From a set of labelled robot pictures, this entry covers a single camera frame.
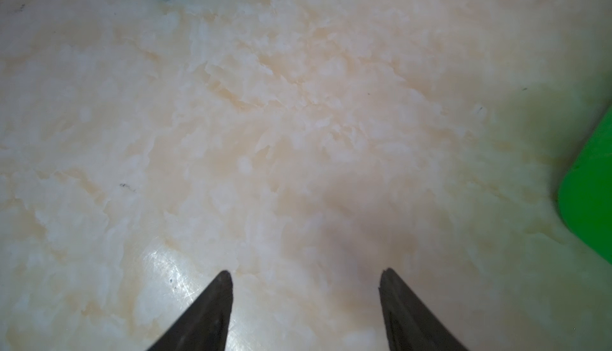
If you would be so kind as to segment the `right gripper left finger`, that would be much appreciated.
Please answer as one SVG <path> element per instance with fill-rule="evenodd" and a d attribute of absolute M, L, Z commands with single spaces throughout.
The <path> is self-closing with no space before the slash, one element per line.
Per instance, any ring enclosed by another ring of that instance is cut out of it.
<path fill-rule="evenodd" d="M 221 271 L 149 351 L 224 351 L 234 302 L 229 271 Z"/>

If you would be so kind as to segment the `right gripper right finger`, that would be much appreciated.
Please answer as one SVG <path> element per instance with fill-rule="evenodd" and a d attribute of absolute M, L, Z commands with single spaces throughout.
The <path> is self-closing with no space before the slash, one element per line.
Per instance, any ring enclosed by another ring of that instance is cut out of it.
<path fill-rule="evenodd" d="M 392 268 L 382 272 L 379 298 L 391 351 L 467 351 Z"/>

